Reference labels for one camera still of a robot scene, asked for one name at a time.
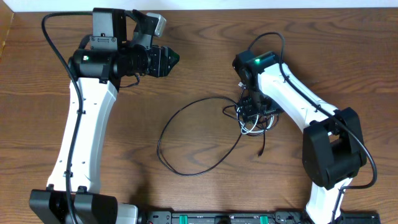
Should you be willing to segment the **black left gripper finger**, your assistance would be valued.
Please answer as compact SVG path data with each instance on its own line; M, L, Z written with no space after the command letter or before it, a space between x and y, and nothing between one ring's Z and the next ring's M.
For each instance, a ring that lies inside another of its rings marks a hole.
M172 71L172 69L174 68L174 66L176 66L176 64L178 64L178 60L174 60L168 64L168 66L167 66L168 74Z
M179 61L180 60L179 54L176 53L174 50L172 50L170 47L168 48L168 53L169 53L170 61Z

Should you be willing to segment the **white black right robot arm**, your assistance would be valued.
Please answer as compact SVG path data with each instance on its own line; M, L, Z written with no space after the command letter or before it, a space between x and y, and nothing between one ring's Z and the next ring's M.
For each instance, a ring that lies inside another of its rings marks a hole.
M371 165L373 177L362 189L377 180L374 159L364 145L361 123L352 108L339 110L322 100L289 70L274 52L255 56L250 50L237 54L232 66L248 95L239 101L236 113L241 127L264 118L271 129L273 120L285 112L303 134L302 164L312 181L310 199L303 221L308 223L379 223L377 215L347 214L341 211L343 197L352 189L360 168Z

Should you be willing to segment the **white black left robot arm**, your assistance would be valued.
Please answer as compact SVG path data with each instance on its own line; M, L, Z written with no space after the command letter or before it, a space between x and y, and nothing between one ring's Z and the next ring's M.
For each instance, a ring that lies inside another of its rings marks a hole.
M69 59L70 106L57 162L30 209L44 223L143 223L135 205L100 194L106 127L123 77L166 77L179 56L153 44L166 20L156 13L95 8L93 31Z

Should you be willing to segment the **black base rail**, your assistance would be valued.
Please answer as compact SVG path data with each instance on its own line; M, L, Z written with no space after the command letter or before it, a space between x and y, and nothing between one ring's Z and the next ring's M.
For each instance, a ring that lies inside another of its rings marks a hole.
M176 213L165 210L141 212L137 222L143 224L312 223L306 213L298 211L277 211L274 213Z

